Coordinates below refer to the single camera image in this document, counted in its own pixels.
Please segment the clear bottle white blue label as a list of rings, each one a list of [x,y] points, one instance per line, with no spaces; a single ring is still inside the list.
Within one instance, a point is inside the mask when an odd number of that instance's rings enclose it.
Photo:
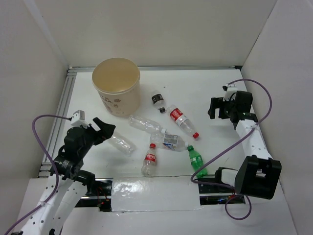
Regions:
[[[188,147],[188,142],[184,141],[178,135],[155,133],[150,135],[150,143],[156,145],[157,148],[172,150],[172,151],[183,151]]]

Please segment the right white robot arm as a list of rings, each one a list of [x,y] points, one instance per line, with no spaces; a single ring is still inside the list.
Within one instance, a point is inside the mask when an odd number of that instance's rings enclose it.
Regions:
[[[219,192],[226,191],[230,186],[235,192],[263,199],[274,196],[281,163],[274,160],[267,151],[260,130],[256,125],[257,116],[251,113],[252,93],[236,91],[226,98],[211,99],[208,114],[215,118],[219,110],[219,118],[229,119],[238,136],[243,139],[244,161],[238,170],[220,167],[215,173],[213,186]]]

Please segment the small red label cola bottle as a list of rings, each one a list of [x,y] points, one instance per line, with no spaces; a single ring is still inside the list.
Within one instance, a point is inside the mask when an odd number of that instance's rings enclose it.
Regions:
[[[141,173],[145,177],[153,177],[157,167],[156,145],[151,143],[149,149],[145,155]]]

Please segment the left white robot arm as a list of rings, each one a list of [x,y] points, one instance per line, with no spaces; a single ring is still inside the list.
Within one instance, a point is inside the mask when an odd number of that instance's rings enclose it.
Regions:
[[[19,235],[59,235],[81,197],[96,191],[95,174],[82,170],[83,158],[93,146],[110,139],[116,126],[97,117],[93,122],[99,130],[79,117],[68,120],[72,127],[57,157],[51,160],[50,176],[36,208],[19,219],[28,220]]]

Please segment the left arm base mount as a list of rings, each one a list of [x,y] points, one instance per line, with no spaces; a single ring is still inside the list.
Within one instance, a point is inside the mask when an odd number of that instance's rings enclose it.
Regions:
[[[113,178],[96,179],[91,191],[81,197],[76,208],[96,208],[100,212],[111,212]]]

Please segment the clear bottle without label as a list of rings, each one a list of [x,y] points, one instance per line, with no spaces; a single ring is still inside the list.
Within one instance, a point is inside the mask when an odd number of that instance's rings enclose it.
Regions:
[[[135,144],[133,144],[130,140],[117,131],[113,133],[112,137],[108,141],[113,147],[125,155],[130,156],[136,149]]]

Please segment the large red label bottle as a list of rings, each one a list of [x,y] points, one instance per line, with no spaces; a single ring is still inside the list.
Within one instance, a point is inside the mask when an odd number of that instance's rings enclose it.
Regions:
[[[191,120],[177,106],[169,106],[167,108],[167,113],[183,133],[193,138],[194,140],[199,138],[200,135]]]

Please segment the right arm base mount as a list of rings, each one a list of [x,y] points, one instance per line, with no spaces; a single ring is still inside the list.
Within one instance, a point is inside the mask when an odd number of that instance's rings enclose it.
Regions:
[[[217,183],[213,175],[198,178],[197,181]],[[229,188],[198,184],[200,194],[200,205],[224,205],[226,201],[233,195],[233,191]],[[230,201],[230,204],[245,204],[245,199],[241,196]]]

